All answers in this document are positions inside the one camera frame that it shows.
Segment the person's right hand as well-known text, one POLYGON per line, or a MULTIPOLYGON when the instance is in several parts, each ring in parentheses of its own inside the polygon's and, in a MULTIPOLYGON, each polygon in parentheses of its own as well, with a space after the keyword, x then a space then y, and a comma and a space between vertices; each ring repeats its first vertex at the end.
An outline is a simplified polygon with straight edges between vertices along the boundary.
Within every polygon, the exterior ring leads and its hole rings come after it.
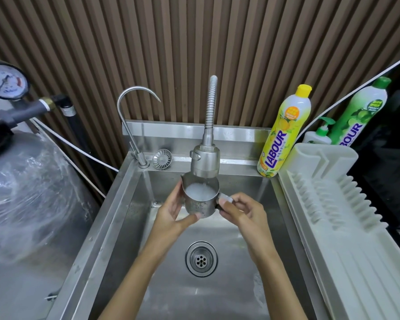
POLYGON ((231 198, 234 199, 233 203, 220 198, 219 205, 236 206, 241 211, 238 228, 249 252, 261 257, 275 254, 276 249, 263 205, 242 192, 233 194, 231 198))

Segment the person's left hand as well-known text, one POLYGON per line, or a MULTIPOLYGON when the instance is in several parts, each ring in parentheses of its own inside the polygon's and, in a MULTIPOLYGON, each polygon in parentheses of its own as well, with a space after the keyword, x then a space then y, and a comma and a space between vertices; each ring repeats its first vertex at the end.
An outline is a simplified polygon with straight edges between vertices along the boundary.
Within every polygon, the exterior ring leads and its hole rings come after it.
POLYGON ((176 232, 175 221, 182 208, 182 179, 160 206, 151 228, 147 244, 159 250, 169 249, 183 232, 176 232))

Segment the stainless steel milk pitcher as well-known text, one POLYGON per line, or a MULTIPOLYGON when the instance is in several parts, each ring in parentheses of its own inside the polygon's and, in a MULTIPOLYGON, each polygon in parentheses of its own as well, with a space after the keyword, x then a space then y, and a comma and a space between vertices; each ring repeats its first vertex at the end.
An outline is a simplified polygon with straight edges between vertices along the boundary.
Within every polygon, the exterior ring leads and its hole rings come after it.
POLYGON ((219 199, 231 203, 234 199, 220 191, 217 177, 197 177, 192 172, 181 175, 182 192, 187 213, 200 213, 202 218, 212 216, 215 211, 222 210, 219 199))

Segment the person's left forearm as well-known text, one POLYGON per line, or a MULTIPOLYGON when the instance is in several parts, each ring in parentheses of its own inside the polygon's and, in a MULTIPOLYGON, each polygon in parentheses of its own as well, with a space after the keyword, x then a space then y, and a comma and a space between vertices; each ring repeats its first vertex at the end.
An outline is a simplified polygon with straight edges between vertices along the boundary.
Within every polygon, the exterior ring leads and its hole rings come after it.
POLYGON ((98 320, 135 320, 151 278, 177 239, 173 231, 151 232, 98 320))

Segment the person's right forearm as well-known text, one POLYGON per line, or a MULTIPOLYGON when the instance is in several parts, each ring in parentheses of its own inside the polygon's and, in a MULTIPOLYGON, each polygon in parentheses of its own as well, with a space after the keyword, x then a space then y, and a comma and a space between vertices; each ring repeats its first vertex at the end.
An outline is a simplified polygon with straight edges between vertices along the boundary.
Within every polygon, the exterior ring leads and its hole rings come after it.
POLYGON ((308 320, 278 254, 250 252, 261 277, 271 320, 308 320))

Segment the steel sink drain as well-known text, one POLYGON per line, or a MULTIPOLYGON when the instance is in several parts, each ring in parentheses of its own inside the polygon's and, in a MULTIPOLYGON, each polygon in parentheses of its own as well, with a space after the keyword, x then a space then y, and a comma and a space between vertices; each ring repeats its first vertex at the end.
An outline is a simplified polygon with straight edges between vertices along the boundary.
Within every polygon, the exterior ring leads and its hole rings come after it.
POLYGON ((188 247, 185 262, 192 275, 199 278, 208 277, 218 265, 218 254, 210 243, 197 241, 188 247))

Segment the flexible steel faucet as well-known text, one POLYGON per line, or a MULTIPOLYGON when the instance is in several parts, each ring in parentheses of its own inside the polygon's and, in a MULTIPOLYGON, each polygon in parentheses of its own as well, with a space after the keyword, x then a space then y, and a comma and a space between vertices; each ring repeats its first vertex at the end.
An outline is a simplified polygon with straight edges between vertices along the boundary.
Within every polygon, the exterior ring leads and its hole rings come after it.
POLYGON ((191 172, 197 177, 214 178, 220 168, 220 150, 214 144, 214 112, 217 99, 218 78, 212 75, 208 95, 202 142, 190 152, 191 172))

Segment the stainless steel sink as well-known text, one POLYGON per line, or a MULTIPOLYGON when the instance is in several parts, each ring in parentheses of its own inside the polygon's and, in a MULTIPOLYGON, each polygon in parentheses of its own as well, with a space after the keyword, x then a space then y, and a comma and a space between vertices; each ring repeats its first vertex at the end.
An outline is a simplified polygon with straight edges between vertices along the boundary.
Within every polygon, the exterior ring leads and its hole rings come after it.
MULTIPOLYGON (((142 169, 127 155, 46 320, 93 320, 101 314, 144 245, 160 204, 190 170, 189 151, 200 143, 204 128, 133 120, 128 125, 147 158, 165 148, 172 163, 161 171, 142 169)), ((308 319, 329 320, 278 179, 265 179, 256 171, 268 133, 266 128, 214 127, 221 151, 220 191, 244 192, 264 206, 308 319)), ((215 212, 185 230, 154 273, 137 319, 269 319, 261 278, 238 228, 215 212), (197 241, 210 243, 218 254, 218 265, 208 277, 196 277, 186 266, 186 251, 197 241)))

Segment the round steel sink strainer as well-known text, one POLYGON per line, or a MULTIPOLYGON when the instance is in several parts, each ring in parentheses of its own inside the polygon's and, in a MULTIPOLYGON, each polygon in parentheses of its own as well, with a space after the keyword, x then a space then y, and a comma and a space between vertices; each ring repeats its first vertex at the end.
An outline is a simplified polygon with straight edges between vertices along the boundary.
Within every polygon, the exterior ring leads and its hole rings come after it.
POLYGON ((160 149, 156 151, 151 160, 153 167, 157 170, 165 170, 172 163, 171 151, 167 149, 160 149))

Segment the yellow dish soap bottle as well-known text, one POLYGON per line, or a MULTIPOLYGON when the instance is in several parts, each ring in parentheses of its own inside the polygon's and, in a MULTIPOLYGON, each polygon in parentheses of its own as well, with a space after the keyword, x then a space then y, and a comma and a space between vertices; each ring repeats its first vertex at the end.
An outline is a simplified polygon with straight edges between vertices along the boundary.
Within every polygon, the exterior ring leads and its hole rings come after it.
POLYGON ((301 84, 293 95, 280 105, 277 118, 267 137, 257 164, 257 171, 263 177, 274 177, 283 166, 299 132, 309 118, 312 87, 301 84))

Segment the slim gooseneck steel faucet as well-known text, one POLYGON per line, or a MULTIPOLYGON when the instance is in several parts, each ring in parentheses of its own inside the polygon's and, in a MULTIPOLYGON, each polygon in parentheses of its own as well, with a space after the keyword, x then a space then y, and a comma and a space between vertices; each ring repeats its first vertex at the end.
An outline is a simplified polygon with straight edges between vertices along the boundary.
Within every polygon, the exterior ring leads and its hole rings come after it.
POLYGON ((124 129, 126 130, 126 132, 129 135, 130 141, 129 141, 129 145, 131 147, 131 149, 133 150, 133 154, 135 159, 138 161, 138 165, 139 168, 145 169, 148 168, 150 166, 150 162, 146 159, 145 155, 143 152, 141 152, 135 142, 135 139, 133 137, 133 134, 131 133, 131 130, 129 129, 128 124, 126 123, 126 120, 122 114, 122 110, 121 110, 121 102, 124 98, 125 95, 127 95, 129 92, 131 91, 136 91, 136 90, 141 90, 141 91, 147 91, 149 94, 153 95, 157 101, 161 102, 160 98, 156 95, 156 93, 154 91, 152 91, 151 89, 144 87, 144 86, 133 86, 130 87, 128 89, 125 89, 117 98, 117 102, 116 102, 116 107, 117 107, 117 111, 118 111, 118 115, 119 118, 122 122, 122 125, 124 127, 124 129))

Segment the white plastic dish rack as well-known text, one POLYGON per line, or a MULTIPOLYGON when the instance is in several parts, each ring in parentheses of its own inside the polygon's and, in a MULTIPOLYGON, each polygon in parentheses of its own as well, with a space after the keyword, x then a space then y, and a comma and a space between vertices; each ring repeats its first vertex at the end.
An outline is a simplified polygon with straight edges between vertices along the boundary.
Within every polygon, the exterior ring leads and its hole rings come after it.
POLYGON ((348 171, 349 147, 295 144, 278 172, 335 320, 400 320, 400 247, 348 171))

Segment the white pump bottle green top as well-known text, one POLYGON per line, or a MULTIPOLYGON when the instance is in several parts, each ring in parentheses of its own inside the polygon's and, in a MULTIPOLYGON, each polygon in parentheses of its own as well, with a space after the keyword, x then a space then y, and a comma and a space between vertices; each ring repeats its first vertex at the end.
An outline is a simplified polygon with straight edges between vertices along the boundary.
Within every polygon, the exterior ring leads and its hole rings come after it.
POLYGON ((323 120, 324 124, 320 126, 315 132, 306 132, 302 143, 331 145, 332 141, 327 136, 327 134, 329 132, 329 126, 335 124, 336 121, 328 117, 319 117, 319 119, 323 120))

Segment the black pipe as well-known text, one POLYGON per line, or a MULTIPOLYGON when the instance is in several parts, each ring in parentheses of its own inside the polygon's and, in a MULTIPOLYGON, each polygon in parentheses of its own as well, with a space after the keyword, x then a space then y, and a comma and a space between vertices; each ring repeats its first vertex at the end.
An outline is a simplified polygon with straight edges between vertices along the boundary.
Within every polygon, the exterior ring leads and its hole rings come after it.
MULTIPOLYGON (((86 152, 87 154, 89 154, 90 156, 94 157, 95 152, 92 152, 90 148, 85 128, 82 125, 81 120, 77 115, 76 109, 71 99, 68 96, 64 96, 64 99, 61 99, 59 102, 60 103, 58 104, 58 106, 60 107, 60 110, 63 113, 63 115, 66 117, 70 129, 78 141, 79 148, 84 152, 86 152)), ((89 164, 92 170, 94 171, 96 177, 98 178, 102 188, 104 189, 105 192, 107 192, 107 178, 106 178, 107 175, 104 174, 105 170, 103 169, 103 166, 97 161, 94 161, 92 159, 89 160, 90 160, 89 164)))

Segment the white water tube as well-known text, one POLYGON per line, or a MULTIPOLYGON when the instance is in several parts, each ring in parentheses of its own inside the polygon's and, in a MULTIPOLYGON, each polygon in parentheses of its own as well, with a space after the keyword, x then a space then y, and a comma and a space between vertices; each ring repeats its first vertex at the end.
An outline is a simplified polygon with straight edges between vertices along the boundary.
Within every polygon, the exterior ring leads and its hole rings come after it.
POLYGON ((79 152, 80 154, 88 157, 89 159, 95 161, 96 163, 105 166, 115 172, 119 172, 119 170, 115 167, 112 167, 110 165, 108 165, 107 163, 95 158, 94 156, 88 154, 87 152, 85 152, 84 150, 80 149, 79 147, 77 147, 76 145, 72 144, 71 142, 69 142, 67 139, 65 139, 64 137, 62 137, 61 135, 59 135, 58 133, 56 133, 53 129, 49 128, 46 124, 42 123, 38 118, 31 118, 30 121, 32 123, 37 123, 42 129, 48 131, 49 133, 51 133, 52 135, 54 135, 56 138, 58 138, 60 141, 62 141, 63 143, 65 143, 66 145, 68 145, 69 147, 73 148, 74 150, 76 150, 77 152, 79 152))

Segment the plastic-wrapped grey water tank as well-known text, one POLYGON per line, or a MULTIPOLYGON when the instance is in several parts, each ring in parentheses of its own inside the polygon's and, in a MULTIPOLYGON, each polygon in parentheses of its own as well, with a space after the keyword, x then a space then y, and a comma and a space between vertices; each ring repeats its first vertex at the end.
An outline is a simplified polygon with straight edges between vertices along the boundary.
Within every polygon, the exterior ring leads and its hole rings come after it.
POLYGON ((41 134, 7 135, 0 147, 0 262, 15 263, 66 226, 90 226, 99 206, 59 148, 41 134))

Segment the green dish soap bottle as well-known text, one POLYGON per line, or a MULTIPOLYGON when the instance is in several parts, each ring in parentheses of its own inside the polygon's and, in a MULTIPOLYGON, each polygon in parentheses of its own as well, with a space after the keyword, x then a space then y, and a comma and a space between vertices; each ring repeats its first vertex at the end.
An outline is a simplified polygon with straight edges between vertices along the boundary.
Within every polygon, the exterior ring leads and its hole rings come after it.
POLYGON ((386 104, 391 79, 378 77, 370 86, 356 92, 345 111, 333 125, 329 138, 332 145, 350 147, 368 122, 386 104))

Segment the black appliance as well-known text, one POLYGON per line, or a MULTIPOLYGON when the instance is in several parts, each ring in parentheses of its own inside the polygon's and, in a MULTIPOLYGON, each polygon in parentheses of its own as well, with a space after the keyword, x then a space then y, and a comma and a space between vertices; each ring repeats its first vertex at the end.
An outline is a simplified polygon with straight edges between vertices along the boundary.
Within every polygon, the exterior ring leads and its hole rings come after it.
POLYGON ((385 107, 354 143, 359 159, 351 172, 384 221, 400 230, 400 69, 391 77, 385 107))

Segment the grey pipe fitting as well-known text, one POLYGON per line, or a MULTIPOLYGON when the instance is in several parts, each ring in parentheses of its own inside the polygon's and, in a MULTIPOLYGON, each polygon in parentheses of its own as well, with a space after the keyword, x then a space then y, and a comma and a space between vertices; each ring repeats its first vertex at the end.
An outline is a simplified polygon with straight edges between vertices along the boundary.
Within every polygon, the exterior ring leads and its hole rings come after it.
POLYGON ((74 106, 70 97, 64 94, 43 97, 32 102, 16 101, 13 108, 0 110, 0 126, 5 125, 9 129, 16 128, 18 124, 50 112, 56 107, 64 110, 74 106))

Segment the round pressure gauge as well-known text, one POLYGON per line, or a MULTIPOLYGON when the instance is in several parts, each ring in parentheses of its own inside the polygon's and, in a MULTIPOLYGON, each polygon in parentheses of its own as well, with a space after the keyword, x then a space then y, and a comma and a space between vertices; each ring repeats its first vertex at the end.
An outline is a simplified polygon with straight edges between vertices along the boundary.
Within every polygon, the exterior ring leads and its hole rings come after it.
POLYGON ((0 99, 18 101, 28 94, 30 83, 18 67, 0 60, 0 99))

